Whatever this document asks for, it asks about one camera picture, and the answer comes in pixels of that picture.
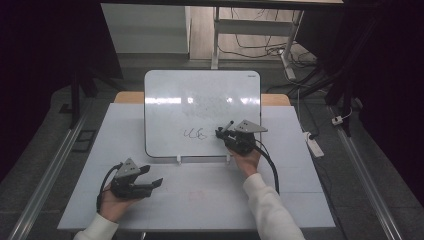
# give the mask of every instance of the white table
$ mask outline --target white table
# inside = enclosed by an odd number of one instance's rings
[[[150,198],[132,206],[120,221],[129,231],[254,230],[253,215],[242,190],[244,177],[234,161],[219,157],[153,159],[144,149],[143,104],[111,104],[91,154],[58,228],[77,231],[92,221],[95,200],[106,172],[131,157],[138,166],[150,164],[136,183],[164,178]],[[280,177],[281,199],[301,228],[334,227],[324,193],[293,107],[262,107],[264,144]],[[259,172],[270,186],[273,175],[265,160]]]

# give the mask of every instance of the whiteboard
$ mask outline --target whiteboard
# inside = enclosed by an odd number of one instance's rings
[[[254,71],[153,70],[144,80],[145,149],[151,157],[228,154],[215,130],[244,119],[260,124]]]

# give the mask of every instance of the white sleeve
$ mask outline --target white sleeve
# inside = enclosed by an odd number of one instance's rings
[[[96,214],[93,222],[84,231],[78,232],[74,240],[109,240],[118,229],[118,224]]]
[[[261,240],[305,239],[280,196],[274,188],[266,186],[259,173],[249,176],[243,189],[249,196],[249,207],[255,216]]]

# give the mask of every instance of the wall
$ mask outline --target wall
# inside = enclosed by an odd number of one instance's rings
[[[102,9],[117,53],[189,52],[188,7],[102,4]]]

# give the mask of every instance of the hand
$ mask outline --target hand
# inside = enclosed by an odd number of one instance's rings
[[[231,149],[228,149],[228,151],[234,156],[237,166],[244,173],[246,178],[258,172],[259,158],[261,157],[258,151],[253,150],[245,156],[241,156]]]
[[[110,183],[105,187],[102,196],[102,205],[100,207],[100,215],[111,222],[118,222],[124,215],[125,211],[133,203],[141,199],[123,199],[117,198],[110,191]]]

